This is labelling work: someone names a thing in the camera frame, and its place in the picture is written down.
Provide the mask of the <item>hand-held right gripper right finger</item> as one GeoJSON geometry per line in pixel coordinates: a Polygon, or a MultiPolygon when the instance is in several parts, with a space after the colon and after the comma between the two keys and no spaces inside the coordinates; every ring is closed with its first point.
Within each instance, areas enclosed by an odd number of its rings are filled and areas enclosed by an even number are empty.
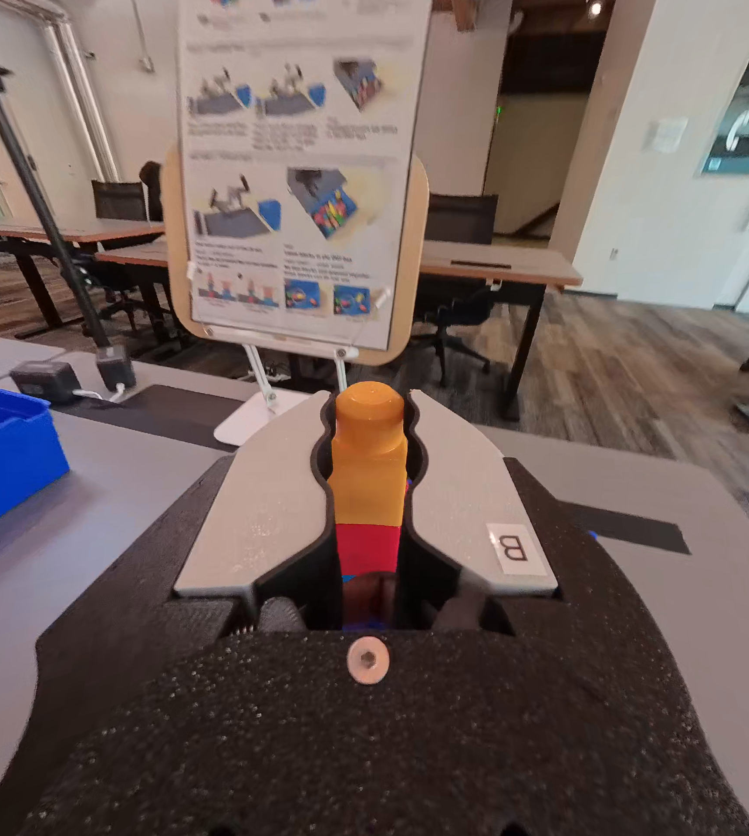
{"type": "Polygon", "coordinates": [[[411,485],[401,530],[407,608],[440,608],[461,588],[553,598],[557,578],[500,450],[421,391],[406,399],[411,485]]]}

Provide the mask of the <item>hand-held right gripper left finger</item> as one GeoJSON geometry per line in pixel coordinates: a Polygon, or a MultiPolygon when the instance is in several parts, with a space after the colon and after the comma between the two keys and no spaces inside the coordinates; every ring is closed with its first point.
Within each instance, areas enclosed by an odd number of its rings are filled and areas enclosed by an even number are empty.
{"type": "Polygon", "coordinates": [[[307,624],[339,623],[329,464],[334,397],[320,391],[241,445],[175,580],[182,599],[238,599],[256,619],[284,597],[307,624]]]}

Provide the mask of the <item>orange mega block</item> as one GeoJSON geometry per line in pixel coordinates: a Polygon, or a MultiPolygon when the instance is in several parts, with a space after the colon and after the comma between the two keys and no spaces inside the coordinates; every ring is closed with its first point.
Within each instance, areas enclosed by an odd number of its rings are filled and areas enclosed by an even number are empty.
{"type": "Polygon", "coordinates": [[[402,396],[376,381],[352,384],[337,396],[328,485],[338,524],[401,527],[408,456],[404,411],[402,396]]]}

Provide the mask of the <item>red mega block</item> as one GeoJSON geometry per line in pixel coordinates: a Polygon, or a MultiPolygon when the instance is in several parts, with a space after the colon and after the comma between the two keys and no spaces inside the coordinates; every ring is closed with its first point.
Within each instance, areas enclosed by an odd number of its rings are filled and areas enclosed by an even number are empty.
{"type": "Polygon", "coordinates": [[[371,573],[395,573],[401,526],[337,523],[335,532],[342,580],[371,573]]]}

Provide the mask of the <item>black table strip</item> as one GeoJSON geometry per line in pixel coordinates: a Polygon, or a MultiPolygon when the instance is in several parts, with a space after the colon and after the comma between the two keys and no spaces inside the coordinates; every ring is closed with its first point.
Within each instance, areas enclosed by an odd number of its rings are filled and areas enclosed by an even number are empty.
{"type": "MultiPolygon", "coordinates": [[[[154,384],[132,394],[126,401],[110,403],[78,397],[69,403],[53,406],[53,410],[173,441],[231,452],[236,446],[218,442],[213,431],[242,405],[242,401],[219,395],[154,384]]],[[[561,505],[579,528],[595,538],[610,538],[669,553],[691,554],[681,529],[674,523],[572,502],[561,502],[561,505]]]]}

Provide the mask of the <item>black power adapter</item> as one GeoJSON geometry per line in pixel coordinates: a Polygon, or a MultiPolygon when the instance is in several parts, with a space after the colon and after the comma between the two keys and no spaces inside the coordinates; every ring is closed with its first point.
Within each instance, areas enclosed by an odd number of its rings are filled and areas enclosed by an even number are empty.
{"type": "Polygon", "coordinates": [[[95,355],[97,371],[111,395],[121,396],[137,386],[133,363],[124,346],[98,347],[95,355]]]}

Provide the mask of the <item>wooden top office desk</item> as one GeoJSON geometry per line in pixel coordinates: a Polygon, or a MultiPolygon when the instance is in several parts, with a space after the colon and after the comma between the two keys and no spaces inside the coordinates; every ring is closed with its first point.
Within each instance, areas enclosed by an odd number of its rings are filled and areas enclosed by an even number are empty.
{"type": "Polygon", "coordinates": [[[15,334],[15,338],[28,340],[68,326],[82,325],[86,336],[98,346],[105,345],[107,335],[103,320],[90,298],[84,264],[95,258],[99,245],[149,243],[154,236],[164,232],[165,225],[162,222],[120,219],[96,219],[84,225],[67,227],[51,222],[50,230],[44,225],[30,222],[0,221],[0,253],[15,258],[45,322],[41,328],[15,334]],[[79,310],[77,318],[64,319],[57,310],[35,265],[34,258],[37,256],[58,264],[76,300],[79,310]]]}
{"type": "MultiPolygon", "coordinates": [[[[169,267],[165,237],[136,246],[100,253],[101,262],[118,263],[165,271],[169,267]]],[[[545,247],[478,245],[428,240],[420,261],[422,275],[452,284],[466,279],[482,280],[499,295],[498,304],[526,308],[526,319],[507,376],[499,414],[511,422],[520,420],[519,388],[539,323],[547,288],[579,289],[583,278],[561,253],[545,247]]]]}

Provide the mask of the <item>black charger box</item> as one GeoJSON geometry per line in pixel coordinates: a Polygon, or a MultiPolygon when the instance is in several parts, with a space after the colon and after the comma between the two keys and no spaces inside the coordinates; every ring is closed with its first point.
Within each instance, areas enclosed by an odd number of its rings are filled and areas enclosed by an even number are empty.
{"type": "Polygon", "coordinates": [[[9,376],[19,392],[52,406],[68,406],[83,399],[77,374],[65,361],[26,361],[9,376]]]}

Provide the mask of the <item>printed instruction sheet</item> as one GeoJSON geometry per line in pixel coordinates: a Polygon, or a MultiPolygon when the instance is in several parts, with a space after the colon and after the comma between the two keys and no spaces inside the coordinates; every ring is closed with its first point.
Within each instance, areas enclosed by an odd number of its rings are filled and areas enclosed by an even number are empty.
{"type": "Polygon", "coordinates": [[[192,318],[387,348],[425,1],[180,2],[192,318]]]}

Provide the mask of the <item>black light stand pole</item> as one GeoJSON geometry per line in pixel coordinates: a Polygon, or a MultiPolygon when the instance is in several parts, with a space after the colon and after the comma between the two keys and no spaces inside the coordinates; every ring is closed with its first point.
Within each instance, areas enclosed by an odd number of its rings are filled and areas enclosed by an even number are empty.
{"type": "Polygon", "coordinates": [[[69,242],[64,239],[47,199],[37,182],[27,155],[17,139],[13,126],[3,108],[2,94],[5,92],[3,78],[8,74],[7,69],[0,67],[0,139],[3,141],[3,145],[13,163],[13,168],[37,215],[48,243],[60,262],[61,274],[67,286],[73,292],[78,309],[84,317],[84,323],[88,328],[90,338],[97,347],[110,346],[111,341],[105,331],[103,321],[100,319],[93,300],[90,297],[89,288],[93,282],[85,266],[92,260],[91,253],[84,253],[83,255],[74,254],[69,242]]]}

